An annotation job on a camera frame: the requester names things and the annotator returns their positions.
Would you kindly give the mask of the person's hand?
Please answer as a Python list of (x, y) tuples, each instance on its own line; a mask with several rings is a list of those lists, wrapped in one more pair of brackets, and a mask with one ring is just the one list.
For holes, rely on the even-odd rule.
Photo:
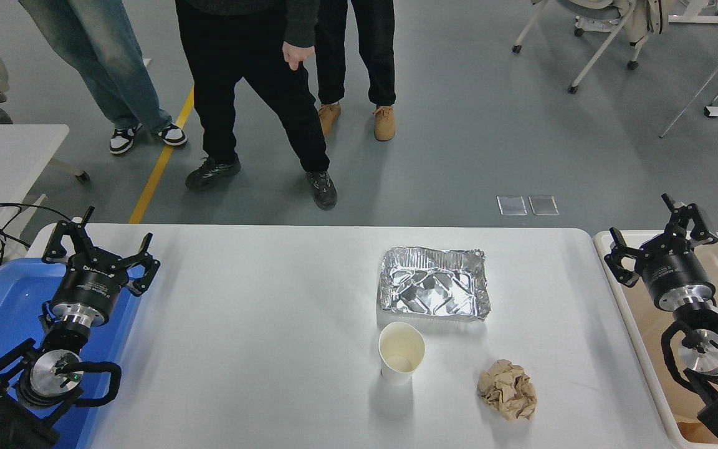
[(299, 69), (305, 60), (314, 56), (315, 46), (299, 47), (289, 42), (282, 43), (282, 56), (291, 71)]

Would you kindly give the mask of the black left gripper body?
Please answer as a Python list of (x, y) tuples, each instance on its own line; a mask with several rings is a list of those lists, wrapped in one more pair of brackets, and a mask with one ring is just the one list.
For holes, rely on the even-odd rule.
[(69, 258), (65, 275), (51, 299), (51, 313), (57, 317), (82, 312), (93, 321), (109, 321), (120, 290), (128, 284), (124, 269), (111, 272), (109, 264), (92, 264), (86, 256)]

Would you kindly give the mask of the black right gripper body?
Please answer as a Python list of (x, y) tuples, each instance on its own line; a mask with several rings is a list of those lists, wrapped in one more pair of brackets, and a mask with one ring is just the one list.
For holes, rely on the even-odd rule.
[(690, 242), (641, 245), (646, 259), (640, 261), (640, 276), (653, 301), (670, 301), (671, 296), (713, 298), (713, 283), (694, 253)]

